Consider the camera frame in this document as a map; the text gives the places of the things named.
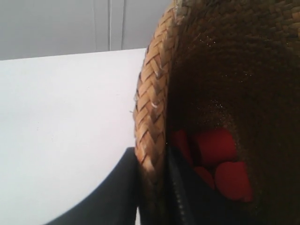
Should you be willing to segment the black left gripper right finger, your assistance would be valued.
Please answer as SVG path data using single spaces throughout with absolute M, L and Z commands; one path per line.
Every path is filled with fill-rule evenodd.
M 217 194 L 183 158 L 167 150 L 167 207 L 172 225 L 247 225 L 248 215 Z

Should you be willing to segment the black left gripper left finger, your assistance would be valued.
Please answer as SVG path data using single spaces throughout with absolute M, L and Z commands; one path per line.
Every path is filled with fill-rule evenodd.
M 134 225 L 139 194 L 138 162 L 127 148 L 106 179 L 49 225 Z

